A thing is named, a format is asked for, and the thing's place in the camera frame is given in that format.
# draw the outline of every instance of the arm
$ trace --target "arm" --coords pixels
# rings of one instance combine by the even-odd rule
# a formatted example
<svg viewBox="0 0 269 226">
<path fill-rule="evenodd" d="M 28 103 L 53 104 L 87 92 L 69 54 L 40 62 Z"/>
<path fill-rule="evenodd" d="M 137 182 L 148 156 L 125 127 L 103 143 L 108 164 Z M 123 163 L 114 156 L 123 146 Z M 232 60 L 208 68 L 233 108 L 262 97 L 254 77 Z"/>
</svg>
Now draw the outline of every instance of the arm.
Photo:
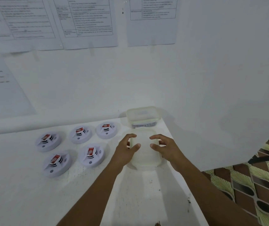
<svg viewBox="0 0 269 226">
<path fill-rule="evenodd" d="M 138 143 L 131 149 L 127 148 L 129 146 L 128 140 L 132 137 L 136 137 L 136 135 L 127 134 L 121 140 L 108 165 L 57 226 L 100 225 L 117 175 L 141 147 Z"/>
<path fill-rule="evenodd" d="M 256 226 L 248 213 L 227 198 L 183 155 L 173 139 L 155 135 L 150 139 L 160 139 L 160 147 L 150 147 L 170 161 L 172 167 L 185 179 L 210 226 Z"/>
</svg>

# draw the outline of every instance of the smoke detector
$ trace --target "smoke detector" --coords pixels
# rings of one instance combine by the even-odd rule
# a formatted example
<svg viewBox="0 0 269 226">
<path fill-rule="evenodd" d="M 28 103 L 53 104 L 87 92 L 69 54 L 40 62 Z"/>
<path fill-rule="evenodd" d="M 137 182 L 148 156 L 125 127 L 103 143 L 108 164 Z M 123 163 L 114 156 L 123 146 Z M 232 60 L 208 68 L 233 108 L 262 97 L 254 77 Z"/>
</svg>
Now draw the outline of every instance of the smoke detector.
<svg viewBox="0 0 269 226">
<path fill-rule="evenodd" d="M 91 129 L 88 126 L 84 126 L 84 125 L 74 128 L 69 134 L 69 139 L 74 144 L 85 143 L 91 137 L 92 137 Z"/>
<path fill-rule="evenodd" d="M 72 165 L 72 158 L 68 152 L 51 154 L 43 163 L 43 174 L 53 178 L 62 175 Z"/>
<path fill-rule="evenodd" d="M 86 145 L 79 154 L 79 161 L 86 167 L 95 167 L 103 162 L 104 149 L 97 143 Z"/>
<path fill-rule="evenodd" d="M 113 122 L 106 121 L 97 126 L 96 132 L 101 139 L 110 139 L 117 134 L 117 126 Z"/>
<path fill-rule="evenodd" d="M 53 150 L 61 143 L 61 137 L 56 132 L 47 132 L 41 135 L 35 142 L 39 152 Z"/>
</svg>

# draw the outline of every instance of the white table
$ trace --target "white table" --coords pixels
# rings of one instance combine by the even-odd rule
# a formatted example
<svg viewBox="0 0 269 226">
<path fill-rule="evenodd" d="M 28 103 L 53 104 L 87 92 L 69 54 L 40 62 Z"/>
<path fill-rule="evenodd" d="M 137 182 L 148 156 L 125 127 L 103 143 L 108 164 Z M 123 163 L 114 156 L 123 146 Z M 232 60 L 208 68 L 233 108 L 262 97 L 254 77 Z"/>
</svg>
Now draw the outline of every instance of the white table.
<svg viewBox="0 0 269 226">
<path fill-rule="evenodd" d="M 118 142 L 130 126 L 126 118 L 117 118 L 118 134 L 100 139 L 95 127 L 102 121 L 90 122 L 92 138 L 80 145 L 68 138 L 72 128 L 66 125 L 0 135 L 0 225 L 56 225 L 94 182 L 110 161 Z M 164 121 L 154 129 L 171 137 Z M 46 131 L 57 131 L 62 143 L 52 151 L 38 152 L 35 140 Z M 77 160 L 79 150 L 88 143 L 100 143 L 105 160 L 95 168 L 85 168 Z M 42 175 L 43 160 L 52 153 L 68 150 L 71 168 L 50 179 Z M 208 225 L 182 176 L 170 163 L 155 171 L 137 171 L 125 166 L 118 175 L 101 225 Z"/>
</svg>

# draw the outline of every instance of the right hand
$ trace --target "right hand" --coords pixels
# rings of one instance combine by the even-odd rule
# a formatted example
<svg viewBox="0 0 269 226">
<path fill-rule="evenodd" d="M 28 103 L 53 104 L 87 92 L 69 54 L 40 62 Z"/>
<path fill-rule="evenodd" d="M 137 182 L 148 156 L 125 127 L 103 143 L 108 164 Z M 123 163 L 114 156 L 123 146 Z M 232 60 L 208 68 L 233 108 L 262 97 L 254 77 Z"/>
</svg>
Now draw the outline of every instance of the right hand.
<svg viewBox="0 0 269 226">
<path fill-rule="evenodd" d="M 162 134 L 151 136 L 149 137 L 149 139 L 151 140 L 160 139 L 159 144 L 165 145 L 164 147 L 160 147 L 159 145 L 156 144 L 150 144 L 150 147 L 153 150 L 161 153 L 162 156 L 171 163 L 171 166 L 176 171 L 179 171 L 179 165 L 184 161 L 184 159 L 186 159 L 186 157 L 178 148 L 178 146 L 174 142 L 174 139 L 166 137 Z"/>
</svg>

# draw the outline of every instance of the patterned floor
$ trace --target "patterned floor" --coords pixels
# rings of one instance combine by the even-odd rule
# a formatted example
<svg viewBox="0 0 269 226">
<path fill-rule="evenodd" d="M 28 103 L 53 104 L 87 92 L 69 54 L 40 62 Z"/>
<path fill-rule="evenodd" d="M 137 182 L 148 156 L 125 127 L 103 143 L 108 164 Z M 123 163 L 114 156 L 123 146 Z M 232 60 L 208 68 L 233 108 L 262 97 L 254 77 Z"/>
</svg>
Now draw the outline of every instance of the patterned floor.
<svg viewBox="0 0 269 226">
<path fill-rule="evenodd" d="M 269 140 L 255 156 L 269 156 Z M 203 174 L 255 222 L 269 226 L 269 161 L 238 164 Z"/>
</svg>

